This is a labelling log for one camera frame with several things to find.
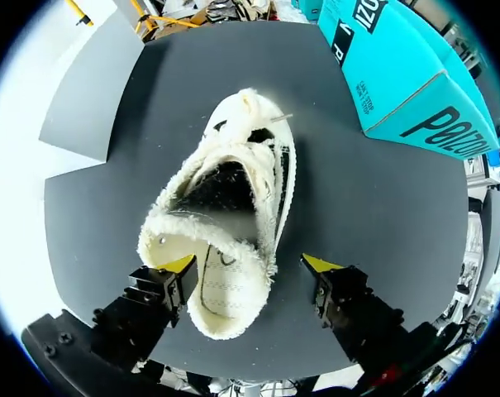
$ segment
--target yellow pole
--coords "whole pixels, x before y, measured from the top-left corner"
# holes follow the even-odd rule
[[[140,4],[136,0],[131,0],[131,3],[132,3],[132,6],[134,6],[134,8],[136,9],[137,13],[140,14],[140,18],[143,17],[145,15],[145,13],[141,9]],[[157,27],[157,26],[155,26],[154,23],[149,21],[149,19],[145,20],[145,24],[147,26],[148,31],[151,31],[152,29],[155,29]]]
[[[77,4],[75,4],[74,0],[66,0],[66,2],[69,4],[70,7],[73,8],[73,10],[79,16],[79,18],[81,19],[81,21],[86,17],[86,14],[83,12],[83,10],[81,10],[79,8],[79,6]],[[90,22],[87,23],[87,25],[88,26],[93,26],[93,22],[90,21]]]
[[[187,27],[200,27],[200,25],[195,25],[194,23],[186,22],[186,21],[179,21],[178,19],[173,19],[173,18],[168,18],[168,17],[155,17],[152,16],[150,17],[152,19],[160,20],[160,21],[166,21],[170,23],[177,23],[179,25],[184,25]]]

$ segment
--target dark gray table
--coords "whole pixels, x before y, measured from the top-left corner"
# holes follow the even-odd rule
[[[233,23],[146,46],[117,112],[107,164],[48,179],[45,227],[55,282],[83,320],[114,300],[140,265],[140,225],[195,149],[213,108],[254,87],[289,119],[298,152],[293,206],[269,303],[237,339],[205,338],[184,314],[151,358],[244,380],[288,379],[348,366],[309,299],[302,251],[358,264],[376,294],[433,321],[454,293],[467,227],[460,161],[370,140],[316,26]]]

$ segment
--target teal box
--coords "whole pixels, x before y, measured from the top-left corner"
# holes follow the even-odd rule
[[[323,6],[323,0],[298,0],[299,9],[309,21],[317,21]]]
[[[397,0],[325,0],[318,26],[366,136],[458,159],[499,148],[463,62],[412,10]]]

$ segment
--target fuzzy white sneaker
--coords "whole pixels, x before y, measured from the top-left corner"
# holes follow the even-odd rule
[[[149,211],[138,253],[150,267],[197,256],[188,311],[204,335],[238,337],[266,304],[295,172],[283,113],[243,89],[218,104],[198,148]]]

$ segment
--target gray surface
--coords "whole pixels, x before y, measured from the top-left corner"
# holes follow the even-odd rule
[[[55,92],[40,140],[106,161],[119,101],[144,45],[119,11],[93,29]]]
[[[376,294],[433,321],[449,304],[463,260],[463,164],[360,132],[350,92],[316,26],[235,23],[147,45],[126,86],[107,164],[48,179],[45,222],[60,295],[89,321],[140,265],[137,235],[160,189],[195,149],[214,107],[241,88],[275,100],[298,153],[279,273],[261,315],[241,337],[205,338],[184,314],[151,358],[245,380],[292,379],[350,363],[309,299],[306,252],[358,264]]]
[[[477,306],[479,298],[487,288],[494,271],[498,267],[500,255],[500,191],[487,190],[483,201],[483,210],[479,214],[483,229],[483,267],[478,280],[478,288],[470,306],[464,309],[468,317]]]

